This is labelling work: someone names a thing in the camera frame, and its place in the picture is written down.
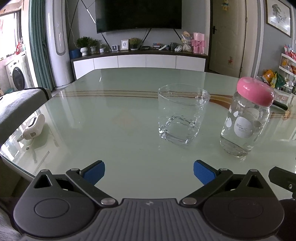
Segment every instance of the framed painting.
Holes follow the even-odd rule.
[[[280,0],[266,0],[266,23],[291,37],[291,8]]]

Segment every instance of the pink bottle cap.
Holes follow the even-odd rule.
[[[237,92],[247,100],[261,106],[271,106],[274,100],[273,88],[251,77],[239,79]]]

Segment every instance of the green curtain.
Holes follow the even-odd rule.
[[[46,40],[45,0],[29,1],[29,38],[38,86],[52,91],[55,83]]]

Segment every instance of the metal screw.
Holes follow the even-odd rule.
[[[182,203],[185,204],[185,205],[194,205],[197,203],[197,200],[193,197],[185,197],[183,200],[182,200]]]
[[[116,200],[112,197],[104,198],[101,200],[101,203],[106,206],[114,205]]]

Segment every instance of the door handle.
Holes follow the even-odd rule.
[[[218,30],[218,29],[216,29],[216,26],[213,26],[213,34],[215,34],[216,30]]]

